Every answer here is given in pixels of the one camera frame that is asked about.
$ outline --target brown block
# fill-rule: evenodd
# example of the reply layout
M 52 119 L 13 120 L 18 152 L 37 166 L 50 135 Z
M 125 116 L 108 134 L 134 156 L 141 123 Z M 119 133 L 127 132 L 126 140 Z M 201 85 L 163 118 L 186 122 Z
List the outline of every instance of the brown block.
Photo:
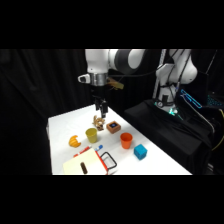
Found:
M 114 134 L 121 130 L 121 126 L 116 121 L 113 121 L 107 124 L 107 129 L 110 131 L 111 134 Z

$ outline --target table surface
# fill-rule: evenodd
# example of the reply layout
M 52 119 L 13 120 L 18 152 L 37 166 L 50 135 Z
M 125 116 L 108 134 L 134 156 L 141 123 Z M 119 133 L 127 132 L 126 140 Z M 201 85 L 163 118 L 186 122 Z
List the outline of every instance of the table surface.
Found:
M 117 167 L 110 170 L 109 175 L 191 175 L 110 108 L 105 119 L 104 131 L 98 131 L 97 133 L 98 142 L 89 143 L 85 132 L 89 128 L 95 128 L 92 124 L 95 115 L 101 116 L 100 111 L 96 111 L 95 105 L 92 105 L 49 118 L 53 175 L 64 175 L 63 164 L 88 145 L 92 145 L 93 148 L 103 145 L 99 155 L 108 152 L 115 159 Z M 115 134 L 111 134 L 106 129 L 106 124 L 112 121 L 121 125 L 121 130 Z M 120 135 L 125 132 L 133 136 L 131 148 L 128 150 L 123 149 L 120 142 Z M 68 144 L 70 138 L 74 135 L 77 135 L 78 141 L 82 143 L 78 148 L 72 148 Z M 141 161 L 134 155 L 134 148 L 139 144 L 142 144 L 148 150 L 147 157 Z M 105 163 L 108 167 L 113 165 L 109 159 L 106 159 Z

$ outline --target cube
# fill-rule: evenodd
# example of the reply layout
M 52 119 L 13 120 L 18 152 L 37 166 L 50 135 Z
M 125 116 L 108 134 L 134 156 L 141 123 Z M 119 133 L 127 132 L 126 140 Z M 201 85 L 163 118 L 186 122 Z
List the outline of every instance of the cube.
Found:
M 134 154 L 139 160 L 142 160 L 146 157 L 148 150 L 141 144 L 135 147 Z

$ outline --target red marker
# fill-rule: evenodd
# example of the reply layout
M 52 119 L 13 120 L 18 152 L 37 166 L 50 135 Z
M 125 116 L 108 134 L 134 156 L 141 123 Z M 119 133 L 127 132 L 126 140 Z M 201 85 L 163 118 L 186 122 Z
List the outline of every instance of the red marker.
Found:
M 86 147 L 85 149 L 83 149 L 81 152 L 79 152 L 78 154 L 76 154 L 76 155 L 74 155 L 73 156 L 73 158 L 75 158 L 75 157 L 77 157 L 77 156 L 79 156 L 79 155 L 81 155 L 82 153 L 84 153 L 84 152 L 86 152 L 86 151 L 88 151 L 89 149 L 91 149 L 92 148 L 92 146 L 90 145 L 90 146 L 88 146 L 88 147 Z

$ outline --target green cup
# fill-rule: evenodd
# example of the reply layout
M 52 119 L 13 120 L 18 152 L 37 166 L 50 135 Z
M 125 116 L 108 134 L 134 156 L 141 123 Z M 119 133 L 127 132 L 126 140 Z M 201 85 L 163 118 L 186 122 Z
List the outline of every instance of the green cup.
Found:
M 86 131 L 86 136 L 88 137 L 90 143 L 97 142 L 97 130 L 95 128 L 88 129 Z

